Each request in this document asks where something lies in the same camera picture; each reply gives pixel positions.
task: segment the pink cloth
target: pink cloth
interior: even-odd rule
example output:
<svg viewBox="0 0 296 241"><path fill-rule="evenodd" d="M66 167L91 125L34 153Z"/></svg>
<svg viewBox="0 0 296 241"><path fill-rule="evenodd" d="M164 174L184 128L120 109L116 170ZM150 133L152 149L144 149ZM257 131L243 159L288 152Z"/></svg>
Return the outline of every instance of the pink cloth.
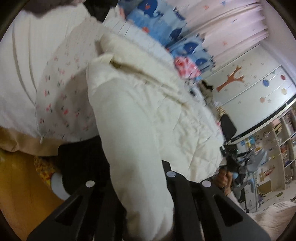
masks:
<svg viewBox="0 0 296 241"><path fill-rule="evenodd" d="M188 57L178 56L175 58L174 63L182 78L194 79L201 75L196 64Z"/></svg>

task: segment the pink curtain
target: pink curtain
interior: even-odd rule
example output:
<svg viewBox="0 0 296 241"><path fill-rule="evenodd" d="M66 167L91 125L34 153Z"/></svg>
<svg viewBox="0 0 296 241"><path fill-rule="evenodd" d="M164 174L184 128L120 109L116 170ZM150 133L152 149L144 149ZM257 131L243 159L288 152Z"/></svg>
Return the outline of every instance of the pink curtain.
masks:
<svg viewBox="0 0 296 241"><path fill-rule="evenodd" d="M268 36L262 5L257 0L167 0L204 39L215 69Z"/></svg>

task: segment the orange wooden surface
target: orange wooden surface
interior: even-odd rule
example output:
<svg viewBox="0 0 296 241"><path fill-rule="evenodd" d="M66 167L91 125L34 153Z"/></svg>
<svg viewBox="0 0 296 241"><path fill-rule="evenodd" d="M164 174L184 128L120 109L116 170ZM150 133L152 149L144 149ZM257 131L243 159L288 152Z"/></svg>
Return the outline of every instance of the orange wooden surface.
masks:
<svg viewBox="0 0 296 241"><path fill-rule="evenodd" d="M0 209L21 240L62 202L38 176L33 156L0 149Z"/></svg>

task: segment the white round object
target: white round object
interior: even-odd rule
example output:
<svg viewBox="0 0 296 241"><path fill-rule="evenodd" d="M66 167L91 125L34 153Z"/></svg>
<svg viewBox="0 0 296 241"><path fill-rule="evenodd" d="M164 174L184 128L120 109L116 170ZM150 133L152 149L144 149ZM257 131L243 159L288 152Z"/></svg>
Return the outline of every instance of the white round object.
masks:
<svg viewBox="0 0 296 241"><path fill-rule="evenodd" d="M204 181L202 181L202 185L205 188L209 188L212 185L212 183L210 181L208 181L208 180L204 180Z"/></svg>
<svg viewBox="0 0 296 241"><path fill-rule="evenodd" d="M175 177L175 176L176 176L176 173L173 172L173 171L168 171L168 172L166 173L166 175L167 175L168 177Z"/></svg>
<svg viewBox="0 0 296 241"><path fill-rule="evenodd" d="M87 186L88 188L91 188L91 187L93 187L95 185L95 182L94 181L87 181L86 183L85 183L85 186Z"/></svg>

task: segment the hand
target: hand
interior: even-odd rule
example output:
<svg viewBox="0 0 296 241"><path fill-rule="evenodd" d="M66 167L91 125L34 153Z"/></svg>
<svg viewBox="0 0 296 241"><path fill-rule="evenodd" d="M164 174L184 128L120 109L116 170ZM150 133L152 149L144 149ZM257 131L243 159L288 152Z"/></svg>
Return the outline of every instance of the hand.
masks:
<svg viewBox="0 0 296 241"><path fill-rule="evenodd" d="M219 174L215 177L213 183L219 188L225 188L224 194L228 195L231 192L232 172L220 168Z"/></svg>

